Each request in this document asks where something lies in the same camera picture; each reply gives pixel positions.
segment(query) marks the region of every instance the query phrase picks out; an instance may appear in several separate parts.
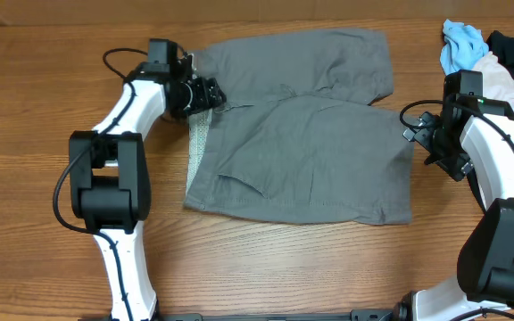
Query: gray cloth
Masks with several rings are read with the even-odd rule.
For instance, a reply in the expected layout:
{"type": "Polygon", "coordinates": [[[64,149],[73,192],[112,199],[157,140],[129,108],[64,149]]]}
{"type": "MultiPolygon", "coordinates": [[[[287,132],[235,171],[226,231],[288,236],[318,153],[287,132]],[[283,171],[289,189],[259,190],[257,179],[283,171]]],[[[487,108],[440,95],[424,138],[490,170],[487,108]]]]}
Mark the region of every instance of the gray cloth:
{"type": "Polygon", "coordinates": [[[196,53],[228,97],[212,115],[185,205],[290,223],[409,223],[412,144],[396,112],[386,37],[323,29],[196,53]]]}

